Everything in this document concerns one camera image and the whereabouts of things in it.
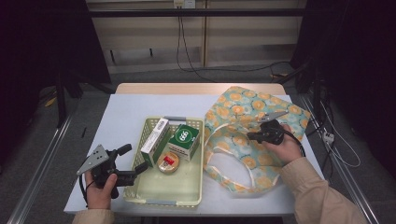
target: small box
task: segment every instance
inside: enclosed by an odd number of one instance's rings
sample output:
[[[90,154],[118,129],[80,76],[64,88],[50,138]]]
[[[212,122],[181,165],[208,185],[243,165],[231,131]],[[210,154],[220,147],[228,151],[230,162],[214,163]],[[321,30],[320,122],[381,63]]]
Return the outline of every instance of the small box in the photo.
[[[163,141],[165,134],[169,130],[169,120],[160,119],[155,125],[145,144],[140,149],[143,159],[148,162],[148,166],[154,167],[158,158],[163,153],[167,140]]]
[[[186,124],[179,124],[169,139],[168,148],[181,159],[191,161],[199,145],[199,136],[199,130]]]

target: red label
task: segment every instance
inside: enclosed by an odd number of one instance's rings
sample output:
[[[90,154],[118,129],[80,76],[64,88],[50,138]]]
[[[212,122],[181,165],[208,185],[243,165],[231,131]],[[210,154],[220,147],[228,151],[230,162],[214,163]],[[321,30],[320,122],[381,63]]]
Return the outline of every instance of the red label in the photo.
[[[169,165],[172,165],[175,161],[170,159],[169,157],[165,156],[165,158],[163,158],[164,161],[168,162]]]

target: black curtain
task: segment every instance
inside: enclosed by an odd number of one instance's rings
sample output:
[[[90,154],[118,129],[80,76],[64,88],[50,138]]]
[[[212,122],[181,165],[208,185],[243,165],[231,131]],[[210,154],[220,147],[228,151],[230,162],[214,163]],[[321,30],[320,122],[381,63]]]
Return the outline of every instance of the black curtain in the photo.
[[[313,2],[308,1],[308,7],[321,7]],[[396,134],[396,7],[389,0],[346,0],[339,6],[335,20],[338,28],[332,33],[333,39],[326,42],[327,50],[319,54],[315,67],[351,126],[396,177],[392,141]],[[315,38],[325,33],[320,27],[322,22],[331,25],[325,19],[304,18],[292,66],[298,67],[315,55]]]
[[[73,73],[110,82],[92,19],[81,12],[88,12],[84,0],[0,2],[0,162],[20,140],[39,92],[60,73],[70,91],[81,81]]]

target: person's right hand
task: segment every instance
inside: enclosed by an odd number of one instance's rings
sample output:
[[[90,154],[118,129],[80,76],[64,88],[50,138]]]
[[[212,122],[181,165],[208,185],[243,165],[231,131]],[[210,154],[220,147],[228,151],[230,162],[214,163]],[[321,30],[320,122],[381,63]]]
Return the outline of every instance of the person's right hand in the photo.
[[[289,125],[281,125],[283,129],[291,132]],[[285,165],[302,157],[300,147],[297,145],[295,140],[287,134],[284,134],[283,142],[278,146],[264,141],[262,141],[262,144],[269,150],[273,151],[283,162],[285,162]]]

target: green box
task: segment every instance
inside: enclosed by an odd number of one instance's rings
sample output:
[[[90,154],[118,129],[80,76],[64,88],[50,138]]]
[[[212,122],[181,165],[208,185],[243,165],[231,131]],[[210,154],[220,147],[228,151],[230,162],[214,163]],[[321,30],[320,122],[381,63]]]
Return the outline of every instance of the green box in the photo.
[[[169,139],[168,148],[175,152],[181,159],[191,161],[199,142],[199,130],[179,124],[175,133]]]

